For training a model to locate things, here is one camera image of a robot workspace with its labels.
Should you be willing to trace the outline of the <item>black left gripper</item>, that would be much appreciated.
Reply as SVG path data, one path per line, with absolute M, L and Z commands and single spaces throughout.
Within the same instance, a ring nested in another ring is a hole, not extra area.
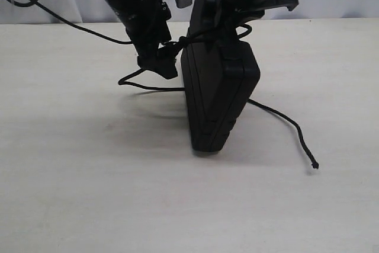
M 135 46 L 138 66 L 170 80 L 178 76 L 175 57 L 181 50 L 172 40 L 167 20 L 171 12 L 161 0 L 117 0 L 117 13 Z

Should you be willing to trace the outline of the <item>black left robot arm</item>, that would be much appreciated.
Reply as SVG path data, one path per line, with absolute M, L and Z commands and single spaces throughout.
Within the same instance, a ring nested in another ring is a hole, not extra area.
M 137 51 L 140 68 L 165 79 L 178 76 L 176 56 L 160 44 L 172 40 L 167 20 L 171 11 L 163 0 L 105 0 L 119 20 Z

